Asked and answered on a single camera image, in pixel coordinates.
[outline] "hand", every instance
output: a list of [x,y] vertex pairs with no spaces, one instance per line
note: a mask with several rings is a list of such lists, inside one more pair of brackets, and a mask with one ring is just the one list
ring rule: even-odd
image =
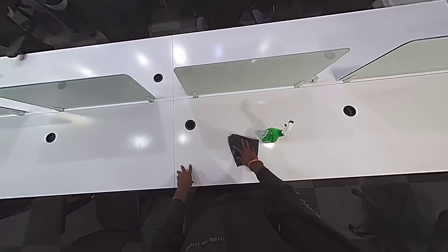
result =
[[188,191],[194,183],[191,178],[191,172],[193,171],[193,168],[190,164],[187,171],[185,170],[185,167],[181,165],[181,170],[182,171],[177,171],[177,188],[186,189]]
[[237,150],[241,154],[241,156],[238,156],[237,159],[241,161],[243,165],[246,165],[249,167],[249,162],[258,159],[257,154],[255,153],[254,147],[251,147],[249,145],[249,142],[244,142],[244,140],[241,139],[241,146],[243,149],[240,149],[233,145],[233,148]]

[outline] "orange wristband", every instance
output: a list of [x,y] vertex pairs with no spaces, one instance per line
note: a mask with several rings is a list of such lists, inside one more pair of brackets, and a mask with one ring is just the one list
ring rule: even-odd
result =
[[256,161],[258,161],[258,162],[260,162],[262,165],[264,165],[263,161],[261,161],[261,160],[259,160],[259,159],[254,159],[254,160],[249,161],[249,163],[247,164],[247,167],[250,168],[250,164],[252,164],[252,162],[256,162]]

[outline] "black microfiber cloth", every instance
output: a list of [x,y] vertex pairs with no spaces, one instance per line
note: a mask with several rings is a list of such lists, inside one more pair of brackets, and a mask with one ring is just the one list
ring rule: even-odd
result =
[[252,139],[252,138],[247,138],[244,136],[240,136],[240,135],[236,135],[236,134],[231,134],[228,137],[228,144],[230,146],[230,150],[232,151],[232,155],[233,155],[233,159],[235,160],[235,163],[237,166],[243,165],[241,163],[241,161],[239,161],[237,159],[238,156],[241,156],[241,154],[235,150],[232,145],[235,145],[237,148],[242,149],[243,147],[241,146],[241,139],[245,141],[248,141],[251,147],[254,147],[255,153],[258,156],[258,139]]

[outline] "green spray bottle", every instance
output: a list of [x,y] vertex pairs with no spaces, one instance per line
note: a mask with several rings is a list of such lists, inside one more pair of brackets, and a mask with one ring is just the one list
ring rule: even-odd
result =
[[293,129],[293,125],[294,121],[289,121],[288,124],[285,124],[286,128],[282,130],[276,128],[265,129],[261,135],[261,141],[263,143],[274,143],[279,137],[289,136]]

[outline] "black sleeve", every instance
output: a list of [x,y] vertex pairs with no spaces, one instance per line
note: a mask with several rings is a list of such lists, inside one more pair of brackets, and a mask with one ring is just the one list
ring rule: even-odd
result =
[[257,178],[261,184],[271,187],[271,191],[276,196],[280,196],[278,200],[281,204],[274,206],[279,213],[290,213],[290,211],[293,210],[296,213],[299,211],[300,213],[305,213],[311,215],[312,217],[320,218],[320,216],[310,207],[310,205],[308,205],[306,201],[300,197],[300,193],[296,189],[275,176],[275,174],[273,174],[268,168],[265,167],[259,170],[257,172]]
[[152,250],[157,252],[179,252],[184,243],[182,234],[184,224],[185,203],[173,199],[168,206],[165,224],[160,233],[153,239]]
[[313,252],[360,251],[347,238],[322,221],[296,189],[266,167],[257,172],[257,178],[270,189],[272,213],[283,216],[279,235],[286,244]]

